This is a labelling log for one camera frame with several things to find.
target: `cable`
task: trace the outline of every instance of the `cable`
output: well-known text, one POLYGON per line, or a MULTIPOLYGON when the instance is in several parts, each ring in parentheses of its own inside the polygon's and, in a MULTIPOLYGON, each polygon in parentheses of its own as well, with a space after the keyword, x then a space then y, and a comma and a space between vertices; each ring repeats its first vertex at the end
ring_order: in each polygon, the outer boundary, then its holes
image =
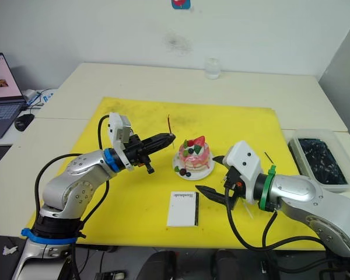
POLYGON ((344 272, 345 270, 342 268, 326 268, 321 271, 319 271, 319 279, 323 280, 324 279, 324 274, 329 273, 330 275, 333 275, 333 272, 344 272))
MULTIPOLYGON (((102 141, 101 141, 101 127, 102 127, 102 123, 103 121, 106 119, 106 118, 109 118, 109 115, 104 115, 102 116, 102 118, 100 119, 99 121, 99 124, 97 126, 97 139, 99 141, 99 149, 102 150, 103 149, 103 145, 102 145, 102 141)), ((105 187, 105 192, 103 194, 103 196, 101 197, 100 201, 93 207, 93 209, 88 213, 88 215, 86 216, 86 218, 80 223, 79 227, 78 227, 78 230, 77 231, 80 231, 83 227, 84 227, 84 224, 88 221, 88 219, 93 215, 93 213, 98 209, 98 207, 103 203, 103 201, 105 200, 108 192, 109 192, 109 187, 110 187, 110 184, 109 184, 109 181, 107 180, 106 181, 106 187, 105 187)), ((102 261, 103 261, 103 257, 104 257, 104 254, 105 252, 103 252, 102 256, 101 256, 101 261, 100 261, 100 272, 101 272, 101 268, 102 268, 102 261)), ((73 274, 75 276, 75 279, 76 280, 80 280, 80 276, 79 276, 79 273, 78 272, 78 269, 76 267, 76 260, 75 260, 75 254, 73 253, 73 256, 72 256, 72 268, 73 268, 73 274)))
MULTIPOLYGON (((266 238, 267 238, 267 233, 271 227, 271 225, 273 224, 273 222, 275 221, 276 217, 278 216, 277 211, 274 212, 274 214, 272 214, 270 220, 268 221, 266 227, 263 230, 263 234, 262 234, 262 246, 266 247, 266 238)), ((327 263, 329 261, 331 261, 332 259, 329 258, 322 258, 320 260, 317 260, 315 262, 312 262, 308 265, 305 265, 304 267, 300 267, 300 268, 285 268, 285 267, 280 267, 278 266, 270 257, 270 255, 268 254, 268 252, 264 252, 266 254, 266 257, 268 259, 268 261, 270 262, 270 264, 276 268, 278 271, 281 272, 285 272, 285 273, 289 273, 289 274, 294 274, 294 273, 301 273, 301 272, 305 272, 307 270, 310 270, 318 265, 327 263)))
POLYGON ((105 252, 103 252, 103 253, 101 254, 101 260, 100 260, 100 273, 101 273, 101 271, 102 271, 102 267, 103 267, 103 259, 104 259, 104 255, 105 255, 105 252))
POLYGON ((12 244, 13 247, 16 247, 16 246, 17 246, 9 236, 7 236, 6 238, 9 239, 9 241, 10 241, 10 243, 12 244))
POLYGON ((71 243, 71 269, 72 273, 74 274, 74 278, 76 280, 81 280, 81 277, 79 276, 78 268, 76 267, 76 253, 75 253, 75 243, 71 243))
POLYGON ((27 110, 30 110, 30 113, 31 114, 31 110, 40 110, 41 107, 35 107, 35 108, 32 108, 32 107, 29 107, 29 108, 26 108, 26 109, 23 109, 22 111, 27 111, 27 110))
MULTIPOLYGON (((333 268, 333 263, 331 261, 328 262, 328 268, 329 269, 333 268)), ((329 272, 329 278, 331 278, 331 280, 335 280, 333 271, 329 272)))
POLYGON ((51 160, 50 162, 48 162, 46 165, 44 165, 44 167, 40 170, 39 174, 36 177, 35 180, 35 188, 34 188, 34 194, 35 194, 35 206, 36 206, 36 216, 35 216, 35 221, 34 223, 36 223, 36 221, 39 218, 39 212, 40 212, 40 199, 39 199, 39 182, 41 179, 41 176, 43 175, 43 173, 47 170, 47 168, 54 162, 63 159, 63 158, 68 158, 70 156, 80 156, 81 153, 67 153, 66 155, 62 155, 62 156, 58 156, 55 157, 53 160, 51 160))
POLYGON ((41 95, 43 94, 43 92, 46 92, 47 90, 51 90, 51 89, 44 89, 41 92, 37 93, 38 96, 35 98, 35 100, 39 98, 39 101, 30 107, 30 114, 31 114, 31 110, 35 109, 34 106, 37 106, 41 102, 41 95))
POLYGON ((229 225, 230 225, 234 235, 238 239, 238 241, 247 249, 250 249, 250 250, 256 251, 256 252, 265 252, 265 251, 270 251, 270 250, 272 250, 274 248, 280 247, 280 246, 282 246, 284 244, 287 244, 287 243, 290 243, 290 242, 294 242, 294 241, 299 241, 299 240, 310 240, 310 241, 314 241, 314 242, 317 242, 317 243, 320 243, 320 244, 324 245, 323 242, 320 239, 312 237, 312 236, 295 236, 295 237, 290 237, 290 238, 287 238, 287 239, 283 239, 283 240, 281 240, 279 242, 276 242, 276 243, 271 244, 271 245, 266 246, 266 247, 255 247, 255 246, 252 246, 252 245, 248 244, 241 237, 239 231, 237 230, 237 228, 235 226, 235 223, 234 223, 233 217, 232 217, 232 211, 231 211, 231 207, 230 207, 230 202, 229 202, 229 189, 228 188, 225 189, 224 196, 225 196, 225 202, 226 202, 226 208, 227 208, 227 217, 228 217, 229 225))
POLYGON ((80 275, 80 274, 83 272, 83 270, 85 269, 86 264, 87 264, 87 261, 88 261, 88 258, 89 258, 89 249, 87 249, 87 256, 86 256, 86 260, 84 261, 83 267, 82 267, 82 269, 81 269, 80 271, 78 271, 78 274, 79 274, 79 275, 80 275))
POLYGON ((106 118, 109 118, 109 115, 104 115, 102 116, 102 118, 100 119, 99 121, 99 125, 97 126, 97 138, 99 140, 99 149, 102 150, 103 149, 103 144, 102 144, 102 141, 101 141, 101 126, 103 124, 103 121, 106 119, 106 118))
MULTIPOLYGON (((109 115, 104 115, 100 121, 99 121, 99 125, 97 128, 97 138, 99 140, 99 148, 102 149, 102 142, 101 142, 101 126, 102 126, 102 122, 103 120, 105 120, 106 118, 108 118, 109 115)), ((66 155, 62 155, 62 156, 58 156, 56 158, 54 158, 53 160, 51 160, 50 162, 48 162, 39 172, 39 174, 36 177, 36 181, 35 181, 35 188, 34 188, 34 194, 35 194, 35 205, 36 205, 36 217, 35 217, 35 223, 39 218, 39 213, 40 213, 40 199, 39 199, 39 182, 41 179, 41 176, 43 175, 43 173, 45 172, 45 170, 54 162, 63 159, 63 158, 67 158, 70 156, 80 156, 81 153, 68 153, 66 155)), ((103 194, 103 196, 101 197, 100 201, 92 208, 92 210, 87 214, 86 218, 80 222, 78 228, 77 228, 77 233, 83 229, 84 224, 89 220, 89 218, 94 214, 94 212, 98 209, 98 207, 103 203, 103 201, 105 200, 105 198, 107 197, 107 194, 109 192, 109 181, 106 181, 106 188, 105 188, 105 192, 103 194)), ((78 272, 78 268, 76 266, 76 258, 75 258, 75 243, 71 244, 71 251, 72 251, 72 271, 74 274, 74 277, 76 280, 80 280, 80 272, 78 272)))

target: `yellow foam board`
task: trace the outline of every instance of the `yellow foam board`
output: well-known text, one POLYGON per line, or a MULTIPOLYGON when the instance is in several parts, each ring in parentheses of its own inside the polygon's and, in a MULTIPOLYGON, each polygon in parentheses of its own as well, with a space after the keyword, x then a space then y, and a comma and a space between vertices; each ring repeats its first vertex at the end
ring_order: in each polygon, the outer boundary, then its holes
MULTIPOLYGON (((243 248, 233 235, 228 224, 226 208, 199 196, 197 227, 167 227, 171 191, 196 191, 196 184, 224 191, 222 179, 227 169, 216 164, 213 172, 200 181, 180 178, 172 168, 172 157, 185 139, 205 135, 212 153, 224 155, 236 142, 245 140, 261 158, 265 173, 271 162, 267 152, 276 164, 276 173, 298 174, 296 165, 282 135, 275 111, 268 108, 214 106, 200 104, 149 102, 105 97, 89 121, 71 152, 88 153, 98 149, 97 124, 103 115, 118 112, 126 115, 132 128, 141 139, 160 132, 168 132, 167 115, 176 135, 175 149, 170 145, 150 156, 153 174, 145 167, 136 167, 130 172, 124 170, 110 180, 110 192, 101 207, 90 218, 82 232, 86 239, 79 243, 113 244, 126 246, 158 247, 209 247, 243 248)), ((107 120, 102 129, 104 148, 111 147, 107 135, 107 120)), ((71 159, 67 159, 59 173, 71 159)), ((96 205, 104 193, 102 185, 96 191, 85 215, 96 205)), ((233 210, 235 224, 247 242, 261 246, 261 236, 272 213, 258 209, 239 199, 233 210)), ((267 238, 267 244, 284 238, 311 235, 307 226, 279 213, 267 238)), ((317 243, 297 241, 281 249, 321 249, 317 243)))

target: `laptop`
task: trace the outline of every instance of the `laptop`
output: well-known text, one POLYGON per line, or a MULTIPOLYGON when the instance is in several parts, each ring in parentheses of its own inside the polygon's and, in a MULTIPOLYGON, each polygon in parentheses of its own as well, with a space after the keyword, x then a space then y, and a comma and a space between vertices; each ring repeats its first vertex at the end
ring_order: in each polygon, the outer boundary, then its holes
POLYGON ((3 53, 0 52, 0 138, 26 105, 3 53))

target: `white card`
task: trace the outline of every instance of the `white card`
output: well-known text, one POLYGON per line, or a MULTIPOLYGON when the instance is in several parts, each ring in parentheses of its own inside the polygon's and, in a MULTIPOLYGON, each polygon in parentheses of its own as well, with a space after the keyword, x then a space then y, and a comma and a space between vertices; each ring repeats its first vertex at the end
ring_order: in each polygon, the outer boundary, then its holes
POLYGON ((172 191, 167 226, 198 225, 198 192, 172 191))

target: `laptop screen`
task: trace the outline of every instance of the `laptop screen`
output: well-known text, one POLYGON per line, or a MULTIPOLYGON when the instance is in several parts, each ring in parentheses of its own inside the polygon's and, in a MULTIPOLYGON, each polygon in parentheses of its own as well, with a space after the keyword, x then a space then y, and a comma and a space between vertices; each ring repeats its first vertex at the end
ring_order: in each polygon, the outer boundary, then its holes
POLYGON ((0 53, 0 101, 23 99, 21 91, 19 90, 11 70, 0 53))

